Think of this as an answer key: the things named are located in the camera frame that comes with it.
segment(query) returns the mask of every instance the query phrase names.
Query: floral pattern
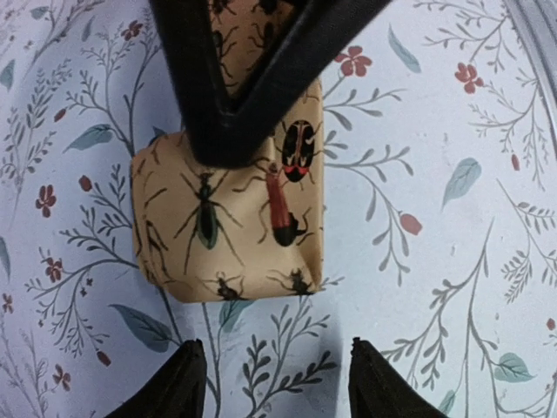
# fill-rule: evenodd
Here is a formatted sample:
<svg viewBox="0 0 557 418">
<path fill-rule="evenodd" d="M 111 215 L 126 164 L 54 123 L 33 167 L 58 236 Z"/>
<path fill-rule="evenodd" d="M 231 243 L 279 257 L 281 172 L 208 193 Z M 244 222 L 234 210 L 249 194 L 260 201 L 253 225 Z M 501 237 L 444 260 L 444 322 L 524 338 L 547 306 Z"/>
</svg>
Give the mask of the floral pattern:
<svg viewBox="0 0 557 418">
<path fill-rule="evenodd" d="M 206 416 L 345 417 L 354 336 L 452 418 L 551 416 L 557 163 L 500 0 L 393 2 L 324 72 L 324 292 L 192 305 L 131 249 L 130 158 L 181 125 L 148 1 L 0 17 L 0 416 L 105 416 L 199 338 Z"/>
</svg>

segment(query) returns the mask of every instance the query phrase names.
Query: tablecloth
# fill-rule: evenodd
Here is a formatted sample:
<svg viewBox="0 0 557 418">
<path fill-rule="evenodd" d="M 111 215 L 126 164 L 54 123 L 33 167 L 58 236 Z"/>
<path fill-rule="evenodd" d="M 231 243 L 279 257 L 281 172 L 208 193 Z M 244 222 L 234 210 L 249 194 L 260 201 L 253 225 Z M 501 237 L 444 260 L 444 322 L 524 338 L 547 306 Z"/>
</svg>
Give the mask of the tablecloth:
<svg viewBox="0 0 557 418">
<path fill-rule="evenodd" d="M 322 81 L 325 291 L 182 305 L 131 247 L 180 129 L 147 0 L 0 2 L 1 417 L 105 416 L 188 339 L 207 417 L 348 417 L 355 336 L 448 416 L 548 414 L 552 115 L 505 5 L 394 1 Z"/>
</svg>

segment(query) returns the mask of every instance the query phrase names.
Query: insect print fabric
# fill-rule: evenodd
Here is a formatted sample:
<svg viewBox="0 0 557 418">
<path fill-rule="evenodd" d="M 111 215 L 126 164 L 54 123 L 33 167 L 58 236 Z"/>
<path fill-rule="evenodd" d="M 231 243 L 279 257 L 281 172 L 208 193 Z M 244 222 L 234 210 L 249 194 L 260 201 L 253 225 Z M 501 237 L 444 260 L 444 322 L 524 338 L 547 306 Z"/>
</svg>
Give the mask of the insect print fabric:
<svg viewBox="0 0 557 418">
<path fill-rule="evenodd" d="M 256 67 L 289 12 L 290 6 L 277 2 L 255 8 L 213 4 L 213 40 L 231 94 Z M 200 165 L 187 131 L 156 138 L 131 164 L 134 246 L 144 276 L 183 302 L 317 292 L 323 259 L 322 151 L 318 80 L 248 168 Z"/>
</svg>

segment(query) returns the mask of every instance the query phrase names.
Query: gray strip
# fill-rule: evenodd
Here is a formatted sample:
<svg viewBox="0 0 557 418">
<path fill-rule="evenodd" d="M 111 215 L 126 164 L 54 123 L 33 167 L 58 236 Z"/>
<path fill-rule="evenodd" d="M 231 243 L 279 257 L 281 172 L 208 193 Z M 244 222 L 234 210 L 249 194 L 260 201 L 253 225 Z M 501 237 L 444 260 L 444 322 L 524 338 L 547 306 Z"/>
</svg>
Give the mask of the gray strip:
<svg viewBox="0 0 557 418">
<path fill-rule="evenodd" d="M 504 1 L 539 80 L 557 158 L 557 4 L 554 0 Z"/>
</svg>

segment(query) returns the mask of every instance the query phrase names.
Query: table surface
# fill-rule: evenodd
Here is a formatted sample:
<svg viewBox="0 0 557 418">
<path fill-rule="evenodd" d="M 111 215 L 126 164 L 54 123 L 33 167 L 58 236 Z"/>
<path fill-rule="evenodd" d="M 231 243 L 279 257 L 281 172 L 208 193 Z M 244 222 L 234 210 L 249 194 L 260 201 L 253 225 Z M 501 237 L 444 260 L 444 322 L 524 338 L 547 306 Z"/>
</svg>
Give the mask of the table surface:
<svg viewBox="0 0 557 418">
<path fill-rule="evenodd" d="M 548 415 L 557 165 L 504 5 L 394 1 L 327 68 L 328 286 L 233 327 L 133 257 L 130 157 L 179 130 L 147 7 L 0 1 L 0 417 L 105 416 L 196 338 L 205 416 L 348 417 L 355 336 L 451 417 Z"/>
</svg>

